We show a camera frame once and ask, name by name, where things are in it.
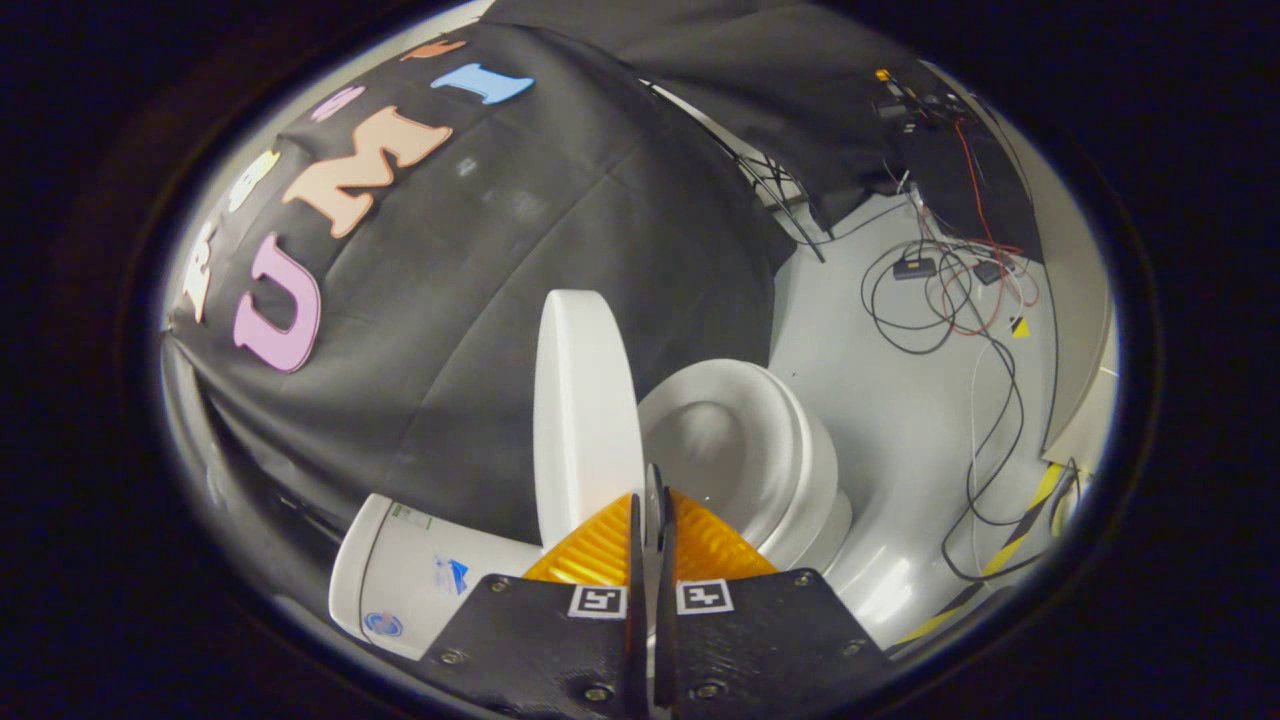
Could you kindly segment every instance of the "orange letter m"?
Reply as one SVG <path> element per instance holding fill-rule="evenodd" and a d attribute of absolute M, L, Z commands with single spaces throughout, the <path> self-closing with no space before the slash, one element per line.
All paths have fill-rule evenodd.
<path fill-rule="evenodd" d="M 364 192 L 349 195 L 344 187 L 387 187 L 394 179 L 383 152 L 396 156 L 396 164 L 407 168 L 440 146 L 452 128 L 433 128 L 398 115 L 396 106 L 383 108 L 356 126 L 352 140 L 356 154 L 348 158 L 314 163 L 284 191 L 283 202 L 294 197 L 333 220 L 333 237 L 349 233 L 374 205 L 374 196 Z"/>

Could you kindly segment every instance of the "black cloth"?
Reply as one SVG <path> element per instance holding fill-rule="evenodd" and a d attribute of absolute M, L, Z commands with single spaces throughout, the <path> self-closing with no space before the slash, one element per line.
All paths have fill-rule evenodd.
<path fill-rule="evenodd" d="M 791 172 L 829 229 L 886 177 L 876 70 L 918 78 L 915 55 L 797 0 L 497 0 L 485 24 L 581 40 L 690 102 Z"/>
<path fill-rule="evenodd" d="M 703 129 L 616 59 L 524 27 L 448 37 L 466 45 L 392 59 L 344 83 L 366 90 L 333 117 L 307 111 L 279 133 L 280 158 L 243 206 L 219 205 L 204 323 L 179 302 L 169 341 L 230 437 L 333 525 L 378 492 L 539 542 L 531 418 L 547 292 L 604 296 L 639 398 L 700 360 L 767 363 L 773 274 L 795 243 Z M 495 105 L 430 87 L 467 63 L 535 85 Z M 394 168 L 389 187 L 353 190 L 372 193 L 372 210 L 335 240 L 328 218 L 282 195 L 312 163 L 351 155 L 355 126 L 388 105 L 453 133 Z M 288 293 L 250 277 L 270 232 L 323 297 L 315 347 L 292 374 L 232 341 L 247 291 L 278 327 L 292 322 Z"/>
<path fill-rule="evenodd" d="M 910 132 L 896 135 L 895 145 L 942 231 L 957 238 L 986 238 L 989 228 L 996 242 L 1021 249 L 1027 259 L 1043 263 L 1034 208 L 1019 170 L 991 131 L 973 115 L 961 123 L 973 161 L 970 176 L 955 126 L 920 120 L 911 124 Z"/>

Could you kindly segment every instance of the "yellow black tape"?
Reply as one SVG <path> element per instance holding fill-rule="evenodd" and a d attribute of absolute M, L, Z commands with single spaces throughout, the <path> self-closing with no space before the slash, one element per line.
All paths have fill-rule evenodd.
<path fill-rule="evenodd" d="M 1039 518 L 1041 512 L 1044 510 L 1044 506 L 1048 503 L 1050 496 L 1053 495 L 1053 488 L 1057 487 L 1062 471 L 1064 471 L 1062 465 L 1059 465 L 1056 462 L 1048 464 L 1048 468 L 1044 470 L 1044 477 L 1041 478 L 1039 487 L 1036 488 L 1036 496 L 1032 497 L 1030 507 L 1028 507 L 1027 512 L 1023 514 L 1023 518 L 1018 521 L 1018 525 L 1014 528 L 1014 532 L 1009 533 L 1009 539 L 1005 541 L 1004 547 L 1001 547 L 1000 551 L 997 551 L 996 555 L 992 556 L 992 559 L 987 562 L 987 565 L 983 566 L 982 569 L 983 575 L 989 575 L 992 573 L 1000 571 L 1000 569 L 1009 562 L 1009 559 L 1012 557 L 1015 552 L 1018 552 L 1018 547 L 1021 546 L 1023 541 L 1027 538 L 1027 534 L 1032 532 L 1032 527 L 1036 525 L 1037 518 Z M 961 607 L 964 607 L 965 603 L 973 600 L 973 596 L 978 594 L 978 591 L 982 589 L 984 584 L 986 583 L 983 582 L 969 583 L 968 587 L 965 587 L 963 591 L 960 591 L 959 594 L 951 598 L 951 602 L 946 603 L 946 606 L 942 607 L 942 610 L 940 610 L 933 618 L 929 618 L 928 620 L 924 621 L 924 624 L 908 633 L 902 639 L 884 648 L 884 655 L 893 655 L 900 650 L 905 648 L 906 646 L 911 644 L 913 642 L 936 630 L 940 625 L 946 623 L 948 618 L 951 618 Z"/>

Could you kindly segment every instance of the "colorful foam letter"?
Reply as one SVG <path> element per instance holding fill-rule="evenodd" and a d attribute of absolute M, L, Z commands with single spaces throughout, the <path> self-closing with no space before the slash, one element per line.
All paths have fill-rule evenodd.
<path fill-rule="evenodd" d="M 534 78 L 507 77 L 481 68 L 480 63 L 470 63 L 435 78 L 431 87 L 443 87 L 445 85 L 470 90 L 484 97 L 485 105 L 497 105 L 529 90 L 534 85 Z"/>
<path fill-rule="evenodd" d="M 259 181 L 266 177 L 266 173 L 271 172 L 275 167 L 275 161 L 280 159 L 279 152 L 271 152 L 270 150 L 262 152 L 255 159 L 248 168 L 241 173 L 239 179 L 232 186 L 232 191 L 227 196 L 227 208 L 234 213 L 239 210 L 239 206 L 244 204 L 244 199 L 248 197 L 250 192 L 257 187 Z"/>
<path fill-rule="evenodd" d="M 411 50 L 408 55 L 401 58 L 401 63 L 413 58 L 422 59 L 422 58 L 435 58 L 438 55 L 444 55 L 445 53 L 457 50 L 458 47 L 462 47 L 466 44 L 467 44 L 466 40 L 460 40 L 457 42 L 449 42 L 448 40 L 438 40 L 435 42 L 429 42 L 426 45 L 421 45 Z"/>
<path fill-rule="evenodd" d="M 191 299 L 196 310 L 196 322 L 204 322 L 205 296 L 209 293 L 209 241 L 214 237 L 214 223 L 207 222 L 200 228 L 196 243 L 191 249 L 187 274 L 182 279 L 182 293 Z"/>
<path fill-rule="evenodd" d="M 348 158 L 321 160 L 302 170 L 284 191 L 282 202 L 303 200 L 333 220 L 330 234 L 349 233 L 365 213 L 374 206 L 374 196 L 365 192 L 348 195 L 343 187 L 387 187 L 394 179 L 383 152 L 396 156 L 396 164 L 407 168 L 440 146 L 452 128 L 433 128 L 415 123 L 396 113 L 390 105 L 356 126 L 352 133 L 356 154 Z"/>
<path fill-rule="evenodd" d="M 293 258 L 276 246 L 276 234 L 262 238 L 253 256 L 251 274 L 253 279 L 262 275 L 278 282 L 293 296 L 297 311 L 293 324 L 282 331 L 253 309 L 253 296 L 246 292 L 236 309 L 236 324 L 232 338 L 236 347 L 248 347 L 268 365 L 283 373 L 292 373 L 307 361 L 311 346 L 320 329 L 320 287 L 315 278 Z"/>
<path fill-rule="evenodd" d="M 332 97 L 320 104 L 315 111 L 311 113 L 311 119 L 323 123 L 333 117 L 334 113 L 342 110 L 348 102 L 360 97 L 365 92 L 365 86 L 357 85 L 355 87 L 344 87 L 338 92 L 333 94 Z"/>

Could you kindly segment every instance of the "pink letter u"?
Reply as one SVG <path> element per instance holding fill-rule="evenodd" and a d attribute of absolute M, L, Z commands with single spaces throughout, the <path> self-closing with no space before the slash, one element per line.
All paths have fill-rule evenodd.
<path fill-rule="evenodd" d="M 307 361 L 320 328 L 320 287 L 311 273 L 276 247 L 275 240 L 274 232 L 262 238 L 251 272 L 253 279 L 266 275 L 293 296 L 293 324 L 285 331 L 273 325 L 253 310 L 253 296 L 246 292 L 236 309 L 232 338 L 236 347 L 248 347 L 268 365 L 292 373 Z"/>

